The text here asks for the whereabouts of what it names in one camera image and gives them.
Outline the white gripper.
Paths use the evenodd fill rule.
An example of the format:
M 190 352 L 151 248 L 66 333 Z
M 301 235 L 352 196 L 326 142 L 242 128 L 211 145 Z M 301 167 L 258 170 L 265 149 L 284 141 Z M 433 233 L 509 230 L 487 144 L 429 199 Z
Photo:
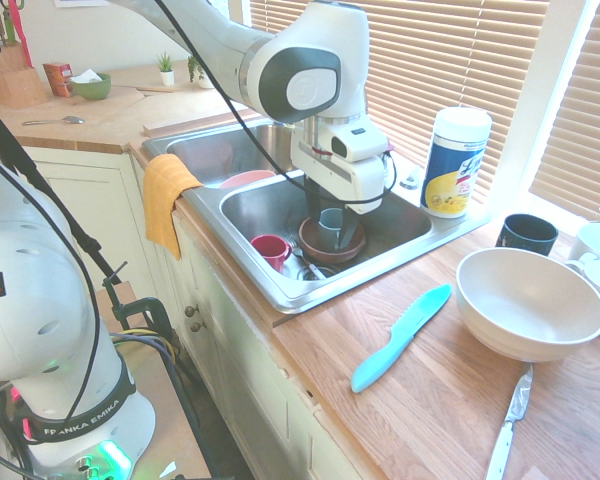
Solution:
M 309 153 L 309 146 L 300 140 L 291 141 L 292 164 L 306 175 L 304 194 L 310 219 L 318 224 L 325 210 L 342 214 L 335 247 L 344 249 L 351 242 L 359 224 L 359 215 L 381 205 L 384 192 L 385 167 L 378 156 L 355 163 L 332 154 L 327 160 Z M 345 207 L 337 200 L 345 201 Z

